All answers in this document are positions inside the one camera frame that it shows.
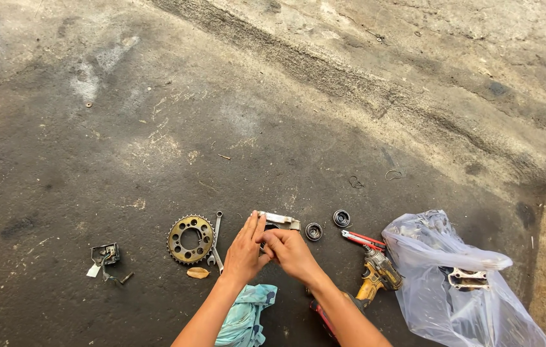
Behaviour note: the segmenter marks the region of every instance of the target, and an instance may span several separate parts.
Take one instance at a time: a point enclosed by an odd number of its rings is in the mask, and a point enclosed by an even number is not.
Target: rag
[[[223,321],[215,345],[258,347],[264,343],[260,312],[275,303],[276,293],[274,285],[246,285]]]

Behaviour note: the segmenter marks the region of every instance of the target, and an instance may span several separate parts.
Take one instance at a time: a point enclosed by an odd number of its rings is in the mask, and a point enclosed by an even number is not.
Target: right hand
[[[308,245],[296,230],[270,229],[257,237],[255,242],[265,242],[265,251],[273,253],[269,257],[308,288],[323,274]]]

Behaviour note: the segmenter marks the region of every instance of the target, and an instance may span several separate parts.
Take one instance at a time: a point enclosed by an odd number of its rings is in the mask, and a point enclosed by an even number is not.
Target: dry leaf
[[[187,270],[187,275],[195,279],[203,279],[207,277],[209,273],[211,272],[208,272],[206,269],[201,267],[192,267],[191,269]]]

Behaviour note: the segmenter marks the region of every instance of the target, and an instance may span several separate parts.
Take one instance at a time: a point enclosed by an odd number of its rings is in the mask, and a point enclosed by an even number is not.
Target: hand
[[[255,242],[264,232],[266,221],[265,215],[258,218],[257,211],[253,211],[247,218],[226,253],[222,278],[230,279],[243,288],[270,261],[267,254],[258,257],[260,247]]]
[[[275,258],[284,271],[308,288],[324,274],[296,230],[271,229],[255,239],[257,244],[265,242],[265,251]]]

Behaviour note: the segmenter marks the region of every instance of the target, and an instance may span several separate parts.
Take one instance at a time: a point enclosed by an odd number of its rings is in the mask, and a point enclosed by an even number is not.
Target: clear plastic bag
[[[410,331],[449,347],[546,347],[546,335],[498,272],[511,259],[465,245],[444,211],[405,214],[382,236],[404,277],[396,295]],[[447,268],[487,271],[490,287],[460,291]]]

